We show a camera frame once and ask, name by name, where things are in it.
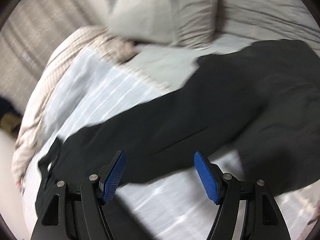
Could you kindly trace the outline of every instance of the black clothing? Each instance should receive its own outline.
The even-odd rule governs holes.
[[[209,155],[227,142],[246,180],[265,180],[274,195],[320,178],[320,58],[307,44],[259,41],[197,63],[183,88],[56,139],[39,162],[37,212],[57,181],[97,173],[118,150],[128,155],[121,184],[191,167],[197,150]]]

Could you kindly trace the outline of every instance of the metal screw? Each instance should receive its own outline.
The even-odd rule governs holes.
[[[57,183],[57,186],[58,186],[58,187],[64,186],[64,181],[63,181],[63,180],[60,180],[60,181]]]
[[[98,178],[98,175],[92,174],[90,175],[89,180],[93,181],[93,180],[96,180],[97,178]]]
[[[262,179],[258,179],[257,180],[257,184],[260,185],[260,186],[263,186],[264,185],[264,181]]]
[[[223,178],[227,179],[227,180],[230,180],[230,179],[232,179],[232,175],[229,174],[229,173],[225,173],[225,174],[223,174]]]

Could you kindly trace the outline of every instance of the pillow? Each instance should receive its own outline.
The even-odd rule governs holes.
[[[112,34],[136,41],[172,44],[171,0],[117,0],[109,19]]]
[[[207,48],[216,5],[217,0],[117,0],[109,30],[137,41]]]

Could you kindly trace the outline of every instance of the mattress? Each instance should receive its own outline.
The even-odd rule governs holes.
[[[176,90],[196,70],[194,60],[197,57],[209,53],[232,53],[252,41],[223,34],[205,50],[140,44],[140,54],[123,66],[102,61],[94,51],[82,51],[59,82],[55,96],[50,99],[49,105],[52,107],[48,107],[46,112],[47,129],[44,131],[48,140],[33,158],[25,176],[23,207],[28,230],[33,231],[37,219],[34,203],[41,181],[37,163],[48,152],[56,136],[65,140],[83,126],[105,121],[135,104]],[[115,82],[114,78],[119,77],[117,75],[121,78]],[[99,88],[104,88],[106,93],[96,95]],[[106,111],[110,106],[116,108]],[[243,178],[239,156],[232,146],[224,147],[214,156],[220,156],[211,161],[217,163],[223,172]],[[320,195],[318,184],[277,197],[293,240],[299,237],[315,213],[317,196]],[[180,171],[145,185],[128,184],[119,188],[116,194],[144,227],[162,240],[205,239],[217,212],[217,206],[206,197],[194,169]],[[244,203],[241,203],[234,239],[240,237],[243,215]]]

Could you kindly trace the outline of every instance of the textured blue pad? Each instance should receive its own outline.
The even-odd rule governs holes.
[[[195,153],[195,167],[209,199],[218,204],[218,185],[199,152]]]
[[[126,164],[125,153],[121,153],[103,186],[103,201],[107,203],[115,195]]]

